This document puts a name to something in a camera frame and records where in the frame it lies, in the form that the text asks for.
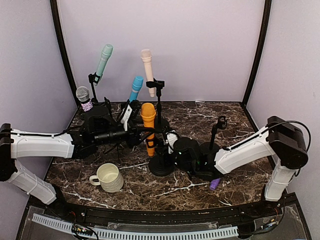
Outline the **beige pink microphone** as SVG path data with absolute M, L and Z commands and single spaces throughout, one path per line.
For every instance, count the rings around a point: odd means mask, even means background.
M 154 82 L 153 70 L 152 70 L 152 52 L 150 49 L 143 49 L 140 53 L 140 58 L 144 64 L 144 70 L 146 75 L 146 82 Z

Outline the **orange microphone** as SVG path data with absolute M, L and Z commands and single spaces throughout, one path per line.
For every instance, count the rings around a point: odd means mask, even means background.
M 141 106 L 141 117 L 143 120 L 143 125 L 146 128 L 154 128 L 155 127 L 155 117 L 156 110 L 155 106 L 152 103 L 144 103 Z M 153 157 L 155 155 L 155 134 L 152 133 L 146 141 L 146 149 L 149 157 Z

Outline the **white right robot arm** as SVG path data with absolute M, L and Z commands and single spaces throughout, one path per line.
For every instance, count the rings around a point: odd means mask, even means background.
M 255 213 L 266 217 L 281 199 L 283 191 L 295 174 L 308 162 L 310 143 L 306 143 L 298 121 L 271 116 L 267 125 L 250 137 L 231 146 L 219 147 L 215 143 L 218 130 L 227 127 L 227 119 L 220 116 L 211 129 L 209 142 L 199 144 L 189 137 L 179 136 L 173 129 L 162 131 L 164 142 L 156 148 L 148 163 L 156 176 L 167 176 L 175 168 L 189 177 L 213 182 L 233 170 L 267 156 L 277 156 L 278 161 L 264 188 L 264 199 L 255 205 Z

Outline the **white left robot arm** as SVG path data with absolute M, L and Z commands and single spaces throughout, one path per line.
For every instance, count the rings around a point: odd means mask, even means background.
M 84 112 L 84 123 L 61 133 L 35 133 L 12 129 L 9 123 L 0 127 L 0 180 L 11 183 L 28 195 L 32 195 L 60 218 L 71 213 L 61 190 L 41 180 L 19 161 L 23 157 L 60 157 L 85 159 L 99 146 L 126 142 L 139 145 L 147 136 L 157 133 L 151 126 L 137 126 L 134 122 L 138 111 L 127 106 L 121 120 L 114 120 L 111 109 L 96 105 Z

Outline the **black stand of purple microphone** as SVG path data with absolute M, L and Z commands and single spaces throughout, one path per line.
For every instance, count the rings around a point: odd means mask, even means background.
M 227 118 L 225 115 L 219 116 L 217 123 L 212 126 L 210 142 L 204 142 L 200 145 L 200 150 L 204 155 L 216 153 L 220 147 L 215 143 L 215 137 L 218 130 L 225 130 L 227 128 Z

